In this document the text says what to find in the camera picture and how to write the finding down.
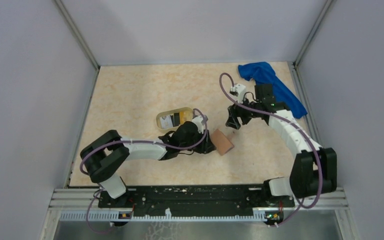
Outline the cream plastic tray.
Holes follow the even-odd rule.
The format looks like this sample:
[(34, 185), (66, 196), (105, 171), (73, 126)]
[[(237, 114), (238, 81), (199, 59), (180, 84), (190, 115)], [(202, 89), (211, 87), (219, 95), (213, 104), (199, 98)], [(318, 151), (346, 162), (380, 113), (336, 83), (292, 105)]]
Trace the cream plastic tray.
[(190, 107), (181, 107), (168, 111), (162, 111), (155, 117), (155, 123), (158, 130), (162, 133), (175, 131), (179, 126), (193, 119), (193, 109)]

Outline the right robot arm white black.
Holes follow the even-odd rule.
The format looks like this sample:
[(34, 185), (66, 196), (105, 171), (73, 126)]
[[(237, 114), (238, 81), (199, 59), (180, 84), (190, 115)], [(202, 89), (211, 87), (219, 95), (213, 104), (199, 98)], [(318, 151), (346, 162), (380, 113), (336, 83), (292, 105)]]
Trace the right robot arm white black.
[(251, 119), (266, 122), (284, 141), (294, 157), (291, 173), (264, 182), (266, 189), (261, 199), (267, 206), (275, 206), (282, 196), (297, 198), (334, 192), (337, 189), (337, 154), (311, 139), (293, 117), (285, 102), (277, 101), (271, 84), (255, 85), (255, 100), (246, 98), (247, 88), (235, 84), (229, 90), (233, 105), (228, 107), (226, 126), (240, 129)]

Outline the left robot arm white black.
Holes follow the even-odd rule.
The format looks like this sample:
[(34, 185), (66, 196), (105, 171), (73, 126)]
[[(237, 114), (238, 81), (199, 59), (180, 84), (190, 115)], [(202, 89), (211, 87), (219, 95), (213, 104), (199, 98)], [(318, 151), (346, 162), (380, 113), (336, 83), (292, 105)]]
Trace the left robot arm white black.
[(176, 158), (182, 151), (208, 154), (216, 150), (205, 124), (186, 121), (156, 140), (128, 139), (109, 130), (80, 152), (80, 171), (98, 184), (118, 207), (129, 203), (130, 193), (116, 173), (125, 161)]

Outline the yellow credit cards stack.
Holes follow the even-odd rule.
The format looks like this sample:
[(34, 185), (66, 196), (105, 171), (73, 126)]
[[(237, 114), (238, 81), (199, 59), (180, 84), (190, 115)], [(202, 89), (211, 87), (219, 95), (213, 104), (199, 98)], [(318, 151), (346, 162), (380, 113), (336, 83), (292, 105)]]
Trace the yellow credit cards stack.
[(194, 114), (192, 111), (185, 110), (179, 112), (179, 121), (180, 124), (184, 124), (185, 122), (191, 121), (194, 118)]

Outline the tan leather card holder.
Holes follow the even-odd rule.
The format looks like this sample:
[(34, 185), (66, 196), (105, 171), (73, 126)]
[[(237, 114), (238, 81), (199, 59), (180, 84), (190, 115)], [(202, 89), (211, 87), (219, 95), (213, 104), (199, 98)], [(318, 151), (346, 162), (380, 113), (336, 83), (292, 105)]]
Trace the tan leather card holder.
[(219, 129), (216, 129), (210, 134), (210, 139), (220, 156), (224, 156), (235, 147), (229, 138)]

